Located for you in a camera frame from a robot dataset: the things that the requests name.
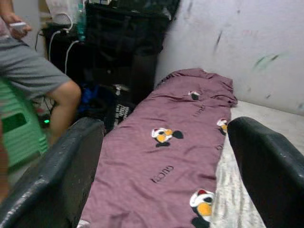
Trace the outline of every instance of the white phone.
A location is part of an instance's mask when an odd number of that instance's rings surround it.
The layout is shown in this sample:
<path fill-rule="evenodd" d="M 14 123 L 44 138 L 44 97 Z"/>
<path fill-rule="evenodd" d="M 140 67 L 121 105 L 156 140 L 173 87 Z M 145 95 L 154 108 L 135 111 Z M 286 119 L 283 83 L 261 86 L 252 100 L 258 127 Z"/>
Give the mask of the white phone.
<path fill-rule="evenodd" d="M 9 24 L 9 26 L 12 28 L 12 29 L 15 29 L 19 32 L 22 32 L 22 30 L 24 29 L 24 27 L 26 27 L 26 23 L 25 22 L 17 22 L 17 23 L 11 23 Z"/>

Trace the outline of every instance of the water bottle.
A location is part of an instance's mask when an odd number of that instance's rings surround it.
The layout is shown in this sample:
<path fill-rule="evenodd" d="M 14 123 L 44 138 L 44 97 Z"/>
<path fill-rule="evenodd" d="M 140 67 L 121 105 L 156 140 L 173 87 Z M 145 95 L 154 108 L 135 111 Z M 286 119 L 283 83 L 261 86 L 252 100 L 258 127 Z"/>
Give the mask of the water bottle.
<path fill-rule="evenodd" d="M 86 11 L 82 3 L 78 4 L 77 12 L 77 32 L 78 39 L 81 42 L 84 42 L 86 39 L 85 30 L 86 29 Z"/>

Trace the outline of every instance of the white wall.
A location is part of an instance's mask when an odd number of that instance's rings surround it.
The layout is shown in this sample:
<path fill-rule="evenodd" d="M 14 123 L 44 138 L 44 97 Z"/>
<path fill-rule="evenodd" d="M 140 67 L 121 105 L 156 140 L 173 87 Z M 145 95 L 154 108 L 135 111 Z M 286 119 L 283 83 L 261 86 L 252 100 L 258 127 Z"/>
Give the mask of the white wall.
<path fill-rule="evenodd" d="M 182 0 L 156 83 L 192 67 L 232 78 L 240 100 L 304 114 L 304 1 Z"/>
<path fill-rule="evenodd" d="M 31 31 L 23 40 L 29 46 L 35 48 L 36 35 L 41 28 L 39 0 L 13 0 L 13 3 L 15 13 L 33 27 L 33 31 Z M 40 36 L 38 38 L 37 50 L 41 55 L 44 55 L 44 41 Z"/>

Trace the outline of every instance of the white mattress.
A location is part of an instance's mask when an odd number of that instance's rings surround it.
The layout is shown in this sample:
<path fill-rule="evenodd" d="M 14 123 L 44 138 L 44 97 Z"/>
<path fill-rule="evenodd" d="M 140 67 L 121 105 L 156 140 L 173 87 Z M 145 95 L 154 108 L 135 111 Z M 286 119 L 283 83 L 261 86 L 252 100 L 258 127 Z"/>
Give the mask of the white mattress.
<path fill-rule="evenodd" d="M 241 101 L 231 113 L 232 119 L 248 116 L 283 134 L 304 154 L 304 116 Z M 228 137 L 217 167 L 217 191 L 210 228 L 265 228 L 242 182 Z"/>

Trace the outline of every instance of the blanket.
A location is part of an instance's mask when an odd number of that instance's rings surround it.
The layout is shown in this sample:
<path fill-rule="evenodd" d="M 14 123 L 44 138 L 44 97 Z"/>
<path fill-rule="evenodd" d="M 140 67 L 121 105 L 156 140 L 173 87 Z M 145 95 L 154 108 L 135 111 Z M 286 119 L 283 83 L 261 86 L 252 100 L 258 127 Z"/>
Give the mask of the blanket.
<path fill-rule="evenodd" d="M 105 138 L 79 227 L 207 228 L 232 80 L 170 74 Z"/>

